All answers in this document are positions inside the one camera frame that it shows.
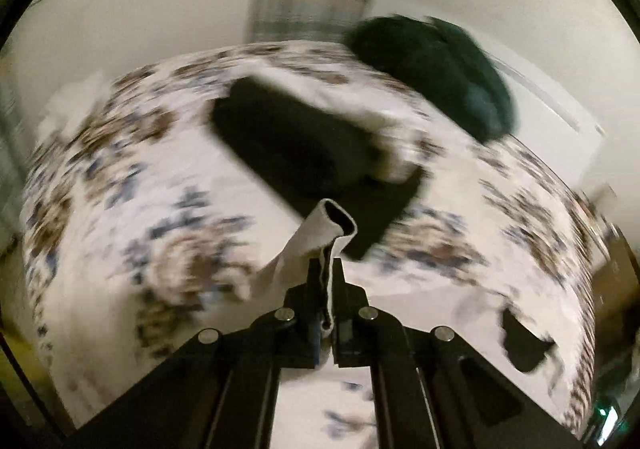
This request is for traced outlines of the white garment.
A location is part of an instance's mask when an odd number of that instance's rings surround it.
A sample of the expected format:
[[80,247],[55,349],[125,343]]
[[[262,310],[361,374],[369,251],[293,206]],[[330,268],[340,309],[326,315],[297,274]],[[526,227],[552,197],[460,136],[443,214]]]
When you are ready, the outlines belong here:
[[333,261],[354,239],[358,227],[354,218],[330,198],[321,200],[304,219],[284,249],[259,273],[252,285],[253,299],[284,296],[297,284],[305,283],[311,259],[320,263],[320,275],[311,277],[311,298],[319,304],[320,331],[328,337],[334,330]]

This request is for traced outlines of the white bed headboard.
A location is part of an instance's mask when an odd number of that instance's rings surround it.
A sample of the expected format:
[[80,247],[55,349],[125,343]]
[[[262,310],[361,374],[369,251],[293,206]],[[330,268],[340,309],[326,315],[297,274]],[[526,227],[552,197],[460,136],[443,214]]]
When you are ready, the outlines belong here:
[[410,0],[371,0],[369,16],[400,14],[441,19],[467,31],[508,87],[518,110],[515,137],[573,189],[597,158],[605,132],[596,118],[556,80],[492,36],[439,8]]

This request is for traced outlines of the dark green duvet bundle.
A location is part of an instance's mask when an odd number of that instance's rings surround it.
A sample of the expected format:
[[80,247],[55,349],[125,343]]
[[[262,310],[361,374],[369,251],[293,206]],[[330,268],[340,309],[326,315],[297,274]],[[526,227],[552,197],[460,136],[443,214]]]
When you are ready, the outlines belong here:
[[363,63],[432,102],[479,143],[512,134],[518,112],[501,76],[461,27],[433,18],[378,16],[345,35]]

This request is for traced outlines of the small white cloth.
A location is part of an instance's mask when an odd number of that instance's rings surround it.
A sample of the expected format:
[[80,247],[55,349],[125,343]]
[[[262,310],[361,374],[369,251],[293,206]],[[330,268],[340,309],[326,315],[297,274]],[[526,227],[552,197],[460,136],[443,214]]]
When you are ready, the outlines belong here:
[[72,140],[96,111],[111,97],[111,82],[103,71],[95,71],[79,82],[68,83],[52,94],[37,127],[37,142],[58,137]]

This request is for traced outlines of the floral bed blanket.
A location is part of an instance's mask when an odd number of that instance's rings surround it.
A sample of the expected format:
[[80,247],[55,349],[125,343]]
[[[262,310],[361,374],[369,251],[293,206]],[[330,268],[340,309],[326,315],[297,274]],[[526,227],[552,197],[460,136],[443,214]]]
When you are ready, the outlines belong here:
[[237,79],[269,73],[347,114],[390,115],[419,193],[348,281],[410,327],[447,323],[573,434],[592,404],[585,212],[520,140],[482,146],[340,45],[229,47],[138,68],[69,142],[40,143],[24,193],[38,351],[76,426],[204,328],[277,307],[259,273],[306,217],[209,125]]

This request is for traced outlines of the black folded garment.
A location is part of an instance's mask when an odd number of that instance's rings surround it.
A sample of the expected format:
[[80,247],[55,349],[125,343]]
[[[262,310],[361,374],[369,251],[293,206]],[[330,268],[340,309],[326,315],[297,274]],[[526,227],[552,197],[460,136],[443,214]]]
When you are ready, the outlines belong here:
[[308,217],[324,198],[352,216],[355,235],[345,252],[360,261],[419,193],[424,170],[414,161],[385,172],[394,150],[346,118],[313,106],[255,77],[232,84],[212,102],[216,135],[269,186]]

